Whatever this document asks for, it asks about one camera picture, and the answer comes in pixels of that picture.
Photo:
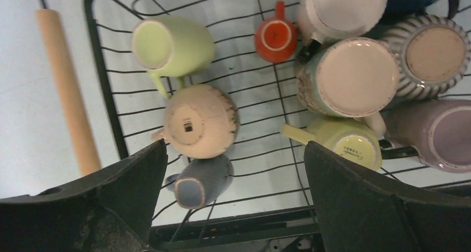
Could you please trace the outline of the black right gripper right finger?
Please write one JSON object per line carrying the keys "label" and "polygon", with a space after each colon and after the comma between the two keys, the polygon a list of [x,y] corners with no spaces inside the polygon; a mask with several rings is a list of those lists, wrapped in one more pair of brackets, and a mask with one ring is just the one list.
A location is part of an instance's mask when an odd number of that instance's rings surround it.
{"label": "black right gripper right finger", "polygon": [[470,250],[470,186],[417,188],[313,141],[304,166],[326,251]]}

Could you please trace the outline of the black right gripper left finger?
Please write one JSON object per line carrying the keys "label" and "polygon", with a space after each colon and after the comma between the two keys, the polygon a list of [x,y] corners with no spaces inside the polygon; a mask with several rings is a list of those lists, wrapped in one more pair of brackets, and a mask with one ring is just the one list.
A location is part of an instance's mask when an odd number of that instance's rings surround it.
{"label": "black right gripper left finger", "polygon": [[38,195],[1,200],[2,251],[143,251],[168,161],[164,141]]}

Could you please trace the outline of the floral patterned cream mug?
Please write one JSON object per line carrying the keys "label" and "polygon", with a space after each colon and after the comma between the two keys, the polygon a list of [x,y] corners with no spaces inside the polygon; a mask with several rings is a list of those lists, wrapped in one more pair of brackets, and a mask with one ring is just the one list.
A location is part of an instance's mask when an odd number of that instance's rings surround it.
{"label": "floral patterned cream mug", "polygon": [[380,111],[394,98],[400,71],[382,42],[364,37],[337,42],[317,53],[296,75],[301,104],[312,112],[355,118],[382,137]]}

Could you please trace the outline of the small red orange cup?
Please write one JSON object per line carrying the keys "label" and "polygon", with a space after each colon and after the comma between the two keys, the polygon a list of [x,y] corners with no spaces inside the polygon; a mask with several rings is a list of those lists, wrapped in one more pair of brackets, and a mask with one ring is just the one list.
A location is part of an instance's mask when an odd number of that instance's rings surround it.
{"label": "small red orange cup", "polygon": [[274,16],[264,20],[255,32],[255,51],[265,61],[277,64],[294,54],[297,42],[298,32],[285,17],[285,3],[277,1]]}

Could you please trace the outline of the white mug black handle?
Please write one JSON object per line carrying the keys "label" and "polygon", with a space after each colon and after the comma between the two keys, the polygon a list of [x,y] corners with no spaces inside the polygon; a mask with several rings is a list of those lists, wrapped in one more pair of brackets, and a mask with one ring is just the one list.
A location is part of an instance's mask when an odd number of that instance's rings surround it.
{"label": "white mug black handle", "polygon": [[306,64],[322,44],[359,37],[382,18],[388,0],[301,0],[297,26],[303,47],[297,60]]}

